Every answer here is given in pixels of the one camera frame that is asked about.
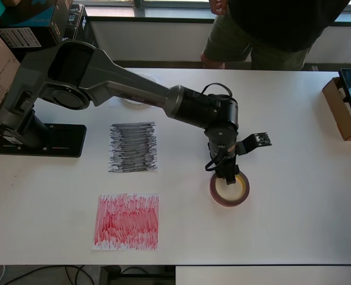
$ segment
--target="tape roll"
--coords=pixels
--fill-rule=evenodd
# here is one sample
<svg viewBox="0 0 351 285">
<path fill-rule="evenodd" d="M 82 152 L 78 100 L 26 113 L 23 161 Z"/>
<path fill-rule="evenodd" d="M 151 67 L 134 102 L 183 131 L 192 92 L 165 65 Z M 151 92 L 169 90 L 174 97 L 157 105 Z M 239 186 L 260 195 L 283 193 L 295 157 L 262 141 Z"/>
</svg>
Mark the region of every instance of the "tape roll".
<svg viewBox="0 0 351 285">
<path fill-rule="evenodd" d="M 125 98 L 122 98 L 121 100 L 124 100 L 125 102 L 132 104 L 132 105 L 136 105 L 136 106 L 145 106 L 148 108 L 150 107 L 149 105 L 146 105 L 145 103 L 142 103 L 142 102 L 136 102 L 136 101 L 132 101 L 132 100 L 125 99 Z"/>
<path fill-rule="evenodd" d="M 211 178 L 211 196 L 222 206 L 234 207 L 240 205 L 249 195 L 248 178 L 242 172 L 235 177 L 236 183 L 231 185 L 226 185 L 224 179 L 218 179 L 216 173 Z"/>
</svg>

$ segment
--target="white wall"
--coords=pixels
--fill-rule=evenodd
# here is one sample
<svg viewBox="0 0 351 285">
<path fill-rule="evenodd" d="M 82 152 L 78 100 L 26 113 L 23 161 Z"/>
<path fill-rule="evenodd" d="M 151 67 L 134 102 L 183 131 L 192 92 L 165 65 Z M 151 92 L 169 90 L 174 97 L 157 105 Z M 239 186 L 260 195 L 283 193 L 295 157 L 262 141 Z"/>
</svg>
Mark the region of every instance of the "white wall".
<svg viewBox="0 0 351 285">
<path fill-rule="evenodd" d="M 199 61 L 211 24 L 93 22 L 97 41 L 113 60 Z M 306 62 L 350 62 L 351 27 L 329 27 Z"/>
</svg>

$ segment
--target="shorts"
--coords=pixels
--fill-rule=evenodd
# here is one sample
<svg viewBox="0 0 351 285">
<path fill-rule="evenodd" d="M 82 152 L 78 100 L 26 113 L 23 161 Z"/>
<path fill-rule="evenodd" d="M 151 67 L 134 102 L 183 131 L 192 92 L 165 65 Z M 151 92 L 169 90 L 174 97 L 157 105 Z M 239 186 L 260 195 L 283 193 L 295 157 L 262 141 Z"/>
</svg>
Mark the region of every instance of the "shorts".
<svg viewBox="0 0 351 285">
<path fill-rule="evenodd" d="M 249 36 L 232 18 L 229 9 L 217 16 L 204 49 L 204 56 L 216 62 L 239 62 L 251 53 L 252 69 L 294 70 L 303 68 L 310 47 L 286 52 L 267 46 Z"/>
</svg>

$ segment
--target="red scribbles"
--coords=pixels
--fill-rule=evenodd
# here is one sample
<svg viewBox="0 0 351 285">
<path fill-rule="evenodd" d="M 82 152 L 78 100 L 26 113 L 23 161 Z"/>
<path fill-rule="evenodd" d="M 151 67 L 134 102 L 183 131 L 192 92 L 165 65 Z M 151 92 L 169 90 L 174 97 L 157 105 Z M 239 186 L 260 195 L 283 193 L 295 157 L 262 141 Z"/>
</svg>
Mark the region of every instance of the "red scribbles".
<svg viewBox="0 0 351 285">
<path fill-rule="evenodd" d="M 93 244 L 95 249 L 157 249 L 157 194 L 101 195 Z"/>
</svg>

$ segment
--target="white paper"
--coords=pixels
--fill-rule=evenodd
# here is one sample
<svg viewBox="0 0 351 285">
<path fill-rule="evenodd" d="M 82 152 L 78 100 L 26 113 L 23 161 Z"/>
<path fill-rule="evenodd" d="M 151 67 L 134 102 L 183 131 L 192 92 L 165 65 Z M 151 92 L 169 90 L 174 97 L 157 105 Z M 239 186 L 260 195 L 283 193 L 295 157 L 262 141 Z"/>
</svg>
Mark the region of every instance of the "white paper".
<svg viewBox="0 0 351 285">
<path fill-rule="evenodd" d="M 93 249 L 155 250 L 158 227 L 158 194 L 100 195 Z"/>
<path fill-rule="evenodd" d="M 109 130 L 109 172 L 152 171 L 157 166 L 155 122 L 113 124 Z"/>
<path fill-rule="evenodd" d="M 0 28 L 0 35 L 10 48 L 40 48 L 31 28 Z"/>
</svg>

